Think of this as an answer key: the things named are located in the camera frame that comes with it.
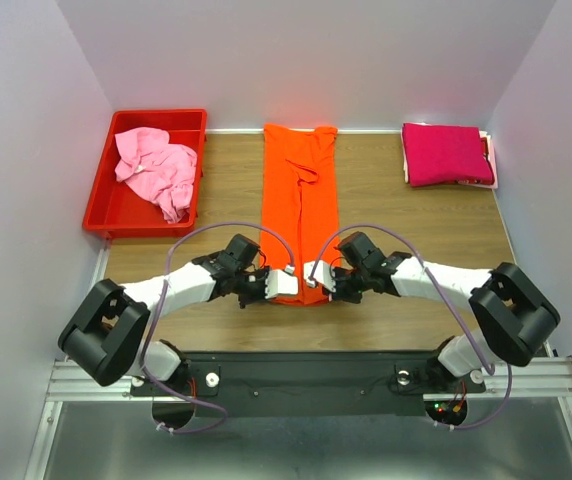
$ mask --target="screw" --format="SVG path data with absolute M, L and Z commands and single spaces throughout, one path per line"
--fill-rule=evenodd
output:
M 400 370 L 397 372 L 397 383 L 405 387 L 410 383 L 410 373 L 407 370 Z
M 217 375 L 215 372 L 207 374 L 206 386 L 208 388 L 215 388 L 217 385 L 219 385 L 219 375 Z
M 484 375 L 479 370 L 473 370 L 470 372 L 470 379 L 477 385 L 484 383 Z

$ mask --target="pink cloth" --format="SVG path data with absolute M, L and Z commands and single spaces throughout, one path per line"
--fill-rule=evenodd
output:
M 170 134 L 156 128 L 134 128 L 115 135 L 121 160 L 115 168 L 118 182 L 164 212 L 177 223 L 193 197 L 197 154 L 185 145 L 169 144 Z
M 413 187 L 495 181 L 476 127 L 405 123 L 402 142 Z

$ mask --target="wooden table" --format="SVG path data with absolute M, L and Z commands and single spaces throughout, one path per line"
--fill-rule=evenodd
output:
M 429 261 L 491 268 L 512 255 L 493 194 L 462 186 L 411 189 L 404 183 L 399 135 L 339 135 L 335 168 L 341 225 L 372 222 L 413 242 Z M 263 136 L 209 135 L 198 226 L 261 221 Z M 221 228 L 191 239 L 174 266 L 226 246 L 251 229 Z M 385 254 L 405 251 L 385 234 L 366 232 Z M 118 283 L 163 273 L 171 240 L 118 240 L 106 276 Z M 466 315 L 476 327 L 472 315 Z M 251 305 L 234 295 L 180 310 L 159 324 L 157 338 L 182 350 L 357 350 L 434 348 L 459 327 L 444 305 L 369 292 L 361 305 L 317 307 Z

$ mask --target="orange pants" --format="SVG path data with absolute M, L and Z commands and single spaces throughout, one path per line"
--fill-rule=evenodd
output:
M 314 132 L 295 132 L 277 125 L 264 127 L 264 198 L 262 224 L 282 235 L 295 253 L 299 278 L 297 297 L 277 303 L 314 305 L 328 301 L 321 287 L 309 288 L 303 264 L 317 258 L 326 239 L 339 229 L 335 184 L 337 129 L 319 127 Z M 284 268 L 288 253 L 273 236 L 261 233 L 261 249 L 267 264 Z M 330 263 L 338 256 L 335 239 L 322 257 Z

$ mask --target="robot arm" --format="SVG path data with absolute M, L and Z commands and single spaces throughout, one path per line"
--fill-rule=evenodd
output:
M 168 275 L 168 290 L 160 316 L 194 303 L 230 293 L 240 307 L 277 295 L 296 295 L 292 271 L 262 267 L 248 271 L 259 252 L 252 240 L 235 235 L 225 250 L 198 257 Z M 97 383 L 110 385 L 123 375 L 141 375 L 138 356 L 151 313 L 157 309 L 165 277 L 117 285 L 110 279 L 88 293 L 59 337 L 58 345 Z M 114 323 L 105 320 L 117 319 Z M 147 368 L 167 380 L 181 364 L 172 345 L 154 342 L 146 353 Z
M 559 324 L 557 310 L 516 265 L 468 270 L 424 262 L 422 267 L 407 253 L 385 256 L 362 232 L 348 236 L 337 248 L 352 269 L 320 262 L 314 274 L 332 300 L 360 303 L 363 292 L 373 290 L 441 302 L 427 267 L 456 307 L 473 312 L 480 326 L 473 338 L 491 363 L 528 365 Z M 306 277 L 312 268 L 313 262 L 304 265 Z M 465 335 L 445 342 L 438 361 L 455 378 L 481 367 Z

